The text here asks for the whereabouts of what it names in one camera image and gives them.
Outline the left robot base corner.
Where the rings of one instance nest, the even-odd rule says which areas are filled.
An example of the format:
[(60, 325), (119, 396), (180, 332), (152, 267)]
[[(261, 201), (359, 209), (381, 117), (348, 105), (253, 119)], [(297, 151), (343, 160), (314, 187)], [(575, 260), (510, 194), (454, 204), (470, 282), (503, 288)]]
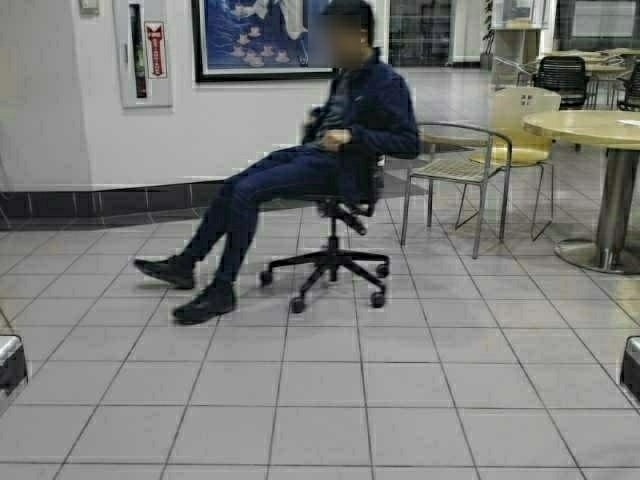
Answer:
[(1, 404), (8, 405), (29, 382), (23, 340), (18, 335), (1, 336)]

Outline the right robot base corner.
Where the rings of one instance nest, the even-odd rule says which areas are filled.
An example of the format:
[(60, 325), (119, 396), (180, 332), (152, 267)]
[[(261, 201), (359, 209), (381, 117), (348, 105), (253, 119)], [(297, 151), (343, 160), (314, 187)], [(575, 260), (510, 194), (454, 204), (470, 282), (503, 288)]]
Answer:
[(637, 399), (640, 399), (640, 336), (630, 336), (627, 338), (619, 379), (620, 383)]

